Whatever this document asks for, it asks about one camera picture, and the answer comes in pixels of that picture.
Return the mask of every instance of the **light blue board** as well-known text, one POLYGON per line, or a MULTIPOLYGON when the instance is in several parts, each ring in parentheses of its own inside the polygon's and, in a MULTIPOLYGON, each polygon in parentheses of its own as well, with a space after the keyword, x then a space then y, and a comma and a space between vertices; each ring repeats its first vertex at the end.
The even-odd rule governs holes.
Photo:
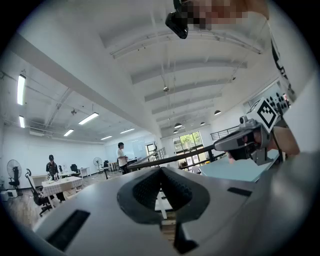
POLYGON ((217 161, 205 164, 201 166, 200 169, 202 174, 205 176, 228 180, 255 182, 263 171, 268 170, 272 166, 278 156, 278 150, 270 150, 268 152, 268 157, 273 159, 273 162, 260 166, 256 165, 256 163, 251 159, 242 159, 234 161, 233 163, 229 163, 229 159, 226 156, 217 161))

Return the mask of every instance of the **man in white shirt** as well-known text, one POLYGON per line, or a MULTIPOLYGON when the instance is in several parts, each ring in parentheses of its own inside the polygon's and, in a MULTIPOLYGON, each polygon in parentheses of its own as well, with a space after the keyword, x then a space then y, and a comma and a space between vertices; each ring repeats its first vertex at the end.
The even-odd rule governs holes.
POLYGON ((125 145, 122 142, 118 143, 118 149, 116 151, 116 156, 119 161, 119 167, 122 170, 122 175, 128 174, 129 170, 127 168, 128 166, 128 157, 124 154, 123 149, 125 148, 125 145))

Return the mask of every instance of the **black camera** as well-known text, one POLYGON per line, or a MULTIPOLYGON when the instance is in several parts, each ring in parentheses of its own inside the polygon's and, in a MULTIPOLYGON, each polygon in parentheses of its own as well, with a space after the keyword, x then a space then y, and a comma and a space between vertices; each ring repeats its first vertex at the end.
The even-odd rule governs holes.
POLYGON ((173 0, 174 9, 176 12, 170 12, 166 17, 165 24, 181 39, 186 39, 188 36, 188 19, 183 17, 181 9, 181 0, 173 0))

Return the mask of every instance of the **fluorescent light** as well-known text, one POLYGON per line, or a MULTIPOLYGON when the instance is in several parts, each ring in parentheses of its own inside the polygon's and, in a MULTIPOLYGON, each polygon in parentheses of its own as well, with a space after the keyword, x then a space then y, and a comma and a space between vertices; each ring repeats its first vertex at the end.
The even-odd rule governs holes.
POLYGON ((109 138, 111 138, 111 137, 112 137, 112 136, 108 136, 108 137, 102 138, 101 140, 103 141, 103 140, 109 139, 109 138))
POLYGON ((18 86, 17 86, 17 94, 16 101, 19 105, 24 104, 24 88, 25 88, 26 77, 22 74, 18 77, 18 86))
POLYGON ((63 136, 65 136, 65 137, 67 137, 70 133, 72 133, 74 130, 72 130, 72 129, 70 129, 70 130, 68 130, 67 132, 66 132, 66 134, 65 135, 63 135, 63 136))
POLYGON ((89 115, 86 119, 83 119, 79 125, 84 125, 85 123, 89 122, 90 120, 96 118, 97 116, 99 116, 98 113, 94 112, 92 115, 89 115))
POLYGON ((124 130, 122 132, 120 132, 121 134, 124 134, 124 133, 127 133, 127 132, 130 132, 130 131, 133 131, 135 128, 132 128, 132 129, 129 129, 129 130, 124 130))
POLYGON ((179 122, 177 122, 175 125, 174 125, 174 128, 180 128, 182 126, 182 124, 181 123, 179 123, 179 122))
POLYGON ((25 119, 23 116, 19 116, 19 120, 20 120, 20 127, 21 128, 25 128, 25 119))

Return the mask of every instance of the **desk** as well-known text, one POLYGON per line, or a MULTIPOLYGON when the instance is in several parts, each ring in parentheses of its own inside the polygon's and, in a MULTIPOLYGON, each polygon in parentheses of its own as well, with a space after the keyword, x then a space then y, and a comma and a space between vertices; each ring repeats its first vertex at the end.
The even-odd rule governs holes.
POLYGON ((134 159, 128 159, 127 160, 127 165, 129 166, 129 165, 132 165, 133 163, 135 163, 135 162, 137 162, 138 161, 138 159, 137 158, 134 158, 134 159))
POLYGON ((272 162, 256 165, 251 159, 242 159, 229 163, 229 158, 223 157, 217 161, 200 166, 203 175, 220 179, 237 180, 245 182, 255 182, 259 179, 262 172, 268 170, 279 156, 278 150, 272 149, 268 157, 273 159, 272 162))
POLYGON ((74 189, 76 187, 82 186, 83 180, 78 177, 68 177, 68 178, 62 178, 59 179, 59 181, 54 181, 50 184, 47 184, 47 181, 42 182, 43 186, 43 196, 48 197, 49 202, 52 206, 52 209, 54 208, 54 204, 52 203, 50 196, 55 195, 57 193, 67 191, 74 189))
POLYGON ((76 174, 75 171, 64 171, 59 173, 59 176, 63 177, 63 176, 71 176, 72 174, 76 174))
POLYGON ((88 171, 87 170, 89 170, 89 173, 90 173, 90 177, 92 178, 92 176, 91 176, 91 171, 90 171, 90 167, 84 167, 84 168, 80 168, 80 169, 78 169, 78 171, 80 171, 80 173, 81 173, 81 177, 82 177, 82 179, 84 178, 83 177, 83 175, 82 175, 82 171, 83 170, 85 170, 85 172, 86 172, 86 176, 88 177, 89 175, 88 175, 88 171))
POLYGON ((108 162, 108 165, 113 168, 113 171, 116 171, 117 169, 117 162, 108 162))
POLYGON ((104 171, 106 179, 108 179, 107 171, 106 171, 107 169, 110 169, 110 170, 111 170, 111 166, 103 167, 103 168, 99 168, 99 169, 98 169, 99 171, 104 171))

